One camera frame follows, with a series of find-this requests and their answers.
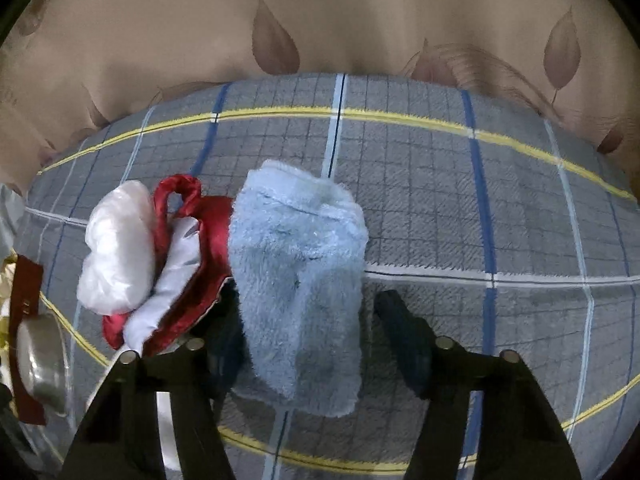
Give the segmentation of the beige leaf print curtain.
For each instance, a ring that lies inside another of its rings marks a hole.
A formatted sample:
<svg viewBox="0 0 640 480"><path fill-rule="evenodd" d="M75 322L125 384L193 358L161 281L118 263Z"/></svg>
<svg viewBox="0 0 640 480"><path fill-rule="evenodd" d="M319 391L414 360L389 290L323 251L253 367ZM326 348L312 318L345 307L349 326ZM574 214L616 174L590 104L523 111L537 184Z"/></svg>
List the beige leaf print curtain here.
<svg viewBox="0 0 640 480"><path fill-rule="evenodd" d="M639 0L2 0L1 180L213 84L402 75L557 119L639 177Z"/></svg>

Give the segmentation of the white shiny plastic bundle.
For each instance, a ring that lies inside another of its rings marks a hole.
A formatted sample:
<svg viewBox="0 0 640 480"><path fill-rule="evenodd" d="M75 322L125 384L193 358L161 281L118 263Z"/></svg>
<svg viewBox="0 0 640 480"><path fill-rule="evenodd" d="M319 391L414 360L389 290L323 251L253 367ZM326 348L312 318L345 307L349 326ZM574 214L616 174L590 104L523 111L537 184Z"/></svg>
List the white shiny plastic bundle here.
<svg viewBox="0 0 640 480"><path fill-rule="evenodd" d="M148 188L130 180L93 208L85 230L89 255L82 263L77 300L99 315L124 314L149 296L155 256L155 212Z"/></svg>

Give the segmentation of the light blue fluffy towel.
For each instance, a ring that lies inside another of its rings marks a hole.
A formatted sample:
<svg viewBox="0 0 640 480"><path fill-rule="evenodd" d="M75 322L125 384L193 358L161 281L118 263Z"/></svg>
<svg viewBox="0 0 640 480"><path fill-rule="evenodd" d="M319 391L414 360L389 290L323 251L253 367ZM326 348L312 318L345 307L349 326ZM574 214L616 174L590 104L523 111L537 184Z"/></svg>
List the light blue fluffy towel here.
<svg viewBox="0 0 640 480"><path fill-rule="evenodd" d="M368 240L341 185L272 159L248 173L228 241L248 353L236 394L326 417L355 409Z"/></svg>

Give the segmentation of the red white satin cap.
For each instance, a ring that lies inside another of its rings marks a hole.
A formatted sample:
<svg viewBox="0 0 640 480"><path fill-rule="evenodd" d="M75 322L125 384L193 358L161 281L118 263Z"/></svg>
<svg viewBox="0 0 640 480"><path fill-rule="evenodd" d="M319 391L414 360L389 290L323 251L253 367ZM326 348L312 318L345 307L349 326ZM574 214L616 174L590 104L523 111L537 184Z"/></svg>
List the red white satin cap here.
<svg viewBox="0 0 640 480"><path fill-rule="evenodd" d="M160 181L153 194L155 282L130 313L105 315L103 336L115 350L142 356L167 350L220 301L230 281L232 199L202 193L187 174Z"/></svg>

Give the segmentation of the grey plaid tablecloth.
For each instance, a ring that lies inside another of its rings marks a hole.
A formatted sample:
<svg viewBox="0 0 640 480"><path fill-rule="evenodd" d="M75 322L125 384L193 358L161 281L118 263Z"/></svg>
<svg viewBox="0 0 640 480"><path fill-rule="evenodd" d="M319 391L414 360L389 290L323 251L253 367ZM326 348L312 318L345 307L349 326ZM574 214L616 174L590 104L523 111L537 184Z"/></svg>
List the grey plaid tablecloth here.
<svg viewBox="0 0 640 480"><path fill-rule="evenodd" d="M507 102L409 79L303 75L236 82L87 133L30 187L16 250L39 262L63 327L63 416L25 430L63 463L113 352L76 300L91 209L123 180L194 174L233 196L268 159L330 177L369 230L362 387L322 418L228 396L220 433L240 479L398 479L425 404L405 386L372 311L398 290L434 331L517 351L566 431L582 476L614 463L639 420L639 206L590 144Z"/></svg>

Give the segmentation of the stainless steel bowl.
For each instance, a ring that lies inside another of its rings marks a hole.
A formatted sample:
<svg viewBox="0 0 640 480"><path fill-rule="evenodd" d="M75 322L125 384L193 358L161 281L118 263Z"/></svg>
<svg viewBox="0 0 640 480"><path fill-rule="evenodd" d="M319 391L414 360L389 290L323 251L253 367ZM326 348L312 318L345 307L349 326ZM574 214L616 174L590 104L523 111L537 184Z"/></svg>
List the stainless steel bowl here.
<svg viewBox="0 0 640 480"><path fill-rule="evenodd" d="M58 416L68 414L68 363L53 314L24 318L16 335L17 368L27 393Z"/></svg>

